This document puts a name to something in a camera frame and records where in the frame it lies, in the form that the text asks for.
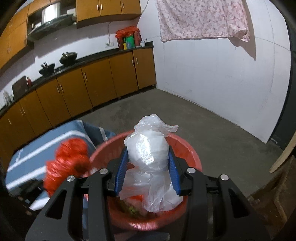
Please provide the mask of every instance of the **red mesh bag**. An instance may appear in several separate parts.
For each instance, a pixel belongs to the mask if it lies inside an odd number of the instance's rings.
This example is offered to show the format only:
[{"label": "red mesh bag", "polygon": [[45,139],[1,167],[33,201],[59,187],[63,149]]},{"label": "red mesh bag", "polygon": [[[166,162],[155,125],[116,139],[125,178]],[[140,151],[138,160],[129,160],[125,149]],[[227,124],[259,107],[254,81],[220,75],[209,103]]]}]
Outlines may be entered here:
[{"label": "red mesh bag", "polygon": [[43,184],[50,197],[69,175],[81,177],[91,168],[87,144],[80,138],[70,138],[61,143],[55,158],[46,163],[47,171]]},{"label": "red mesh bag", "polygon": [[124,29],[120,29],[116,31],[115,38],[128,37],[133,35],[133,33],[136,31],[140,31],[136,26],[129,26]]}]

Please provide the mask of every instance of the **wall cabinet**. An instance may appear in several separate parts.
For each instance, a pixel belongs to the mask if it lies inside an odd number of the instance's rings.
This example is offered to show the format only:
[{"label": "wall cabinet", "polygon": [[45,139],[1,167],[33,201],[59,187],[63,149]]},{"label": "wall cabinet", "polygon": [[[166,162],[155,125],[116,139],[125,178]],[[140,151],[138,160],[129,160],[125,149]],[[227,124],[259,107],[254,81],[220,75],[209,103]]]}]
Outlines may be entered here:
[{"label": "wall cabinet", "polygon": [[139,0],[120,0],[122,14],[141,14]]},{"label": "wall cabinet", "polygon": [[81,68],[58,77],[57,81],[72,117],[92,108]]},{"label": "wall cabinet", "polygon": [[11,31],[9,35],[9,58],[12,58],[23,48],[27,46],[26,40],[27,22],[23,22],[21,25],[16,27],[14,31]]},{"label": "wall cabinet", "polygon": [[123,96],[138,90],[133,53],[109,57],[113,83],[117,96]]},{"label": "wall cabinet", "polygon": [[28,10],[29,10],[29,5],[27,5],[23,9],[21,9],[19,12],[17,12],[13,16],[12,23],[11,23],[11,28],[10,28],[11,31],[15,30],[23,22],[27,22]]},{"label": "wall cabinet", "polygon": [[0,68],[9,60],[8,38],[0,38]]},{"label": "wall cabinet", "polygon": [[50,4],[50,0],[34,0],[29,5],[28,15],[31,15],[32,13],[38,11],[41,8],[46,7],[49,4]]},{"label": "wall cabinet", "polygon": [[53,127],[71,118],[56,79],[39,87],[36,92]]},{"label": "wall cabinet", "polygon": [[133,58],[139,89],[156,84],[153,50],[133,50]]},{"label": "wall cabinet", "polygon": [[6,25],[3,33],[1,34],[0,38],[5,38],[8,37],[10,34],[10,29],[11,29],[11,23],[12,23],[12,19],[9,21],[9,23]]},{"label": "wall cabinet", "polygon": [[99,17],[99,0],[76,0],[76,15],[77,21]]},{"label": "wall cabinet", "polygon": [[10,107],[6,116],[10,124],[9,131],[13,134],[13,141],[17,148],[35,137],[35,133],[24,115],[19,102]]},{"label": "wall cabinet", "polygon": [[22,112],[28,119],[36,136],[49,130],[50,124],[38,98],[37,92],[33,91],[20,100]]},{"label": "wall cabinet", "polygon": [[120,0],[99,0],[101,16],[122,14]]},{"label": "wall cabinet", "polygon": [[117,98],[109,58],[83,66],[81,70],[93,106]]}]

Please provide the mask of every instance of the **range hood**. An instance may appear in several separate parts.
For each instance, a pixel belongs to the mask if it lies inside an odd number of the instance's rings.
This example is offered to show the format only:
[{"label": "range hood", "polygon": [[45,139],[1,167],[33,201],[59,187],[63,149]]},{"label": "range hood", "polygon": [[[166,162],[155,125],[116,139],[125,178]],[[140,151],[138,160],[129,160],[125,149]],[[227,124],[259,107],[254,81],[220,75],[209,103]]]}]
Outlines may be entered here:
[{"label": "range hood", "polygon": [[76,22],[76,17],[73,13],[60,14],[60,2],[49,5],[42,10],[41,25],[28,33],[27,40],[34,42],[74,22]]}]

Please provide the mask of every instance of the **electrical outlet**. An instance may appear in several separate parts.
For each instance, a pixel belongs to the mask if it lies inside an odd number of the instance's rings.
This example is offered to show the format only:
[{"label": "electrical outlet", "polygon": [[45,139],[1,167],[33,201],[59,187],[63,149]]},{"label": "electrical outlet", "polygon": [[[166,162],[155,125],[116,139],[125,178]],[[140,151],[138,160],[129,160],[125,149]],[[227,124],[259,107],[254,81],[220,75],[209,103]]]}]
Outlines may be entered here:
[{"label": "electrical outlet", "polygon": [[109,48],[109,47],[114,47],[114,42],[110,42],[110,44],[108,44],[108,43],[105,43],[105,47],[106,48]]}]

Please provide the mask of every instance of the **plastic bag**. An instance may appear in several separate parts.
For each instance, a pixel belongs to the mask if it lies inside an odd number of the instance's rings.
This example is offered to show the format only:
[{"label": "plastic bag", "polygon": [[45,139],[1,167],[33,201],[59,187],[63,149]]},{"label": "plastic bag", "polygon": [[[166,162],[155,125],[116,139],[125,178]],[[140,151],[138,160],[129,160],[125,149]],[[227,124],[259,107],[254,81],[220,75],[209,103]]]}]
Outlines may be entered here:
[{"label": "plastic bag", "polygon": [[69,175],[81,177],[90,170],[86,142],[80,138],[70,138],[61,143],[56,150],[55,160],[48,161],[46,167],[43,186],[51,197]]},{"label": "plastic bag", "polygon": [[140,31],[136,26],[129,26],[124,29],[116,31],[116,38],[128,37],[134,34],[134,32]]},{"label": "plastic bag", "polygon": [[156,115],[143,117],[127,136],[124,144],[128,149],[129,162],[135,168],[127,170],[121,200],[142,195],[145,210],[157,213],[178,206],[183,198],[173,189],[168,171],[169,145],[165,137],[178,126],[169,126]]}]

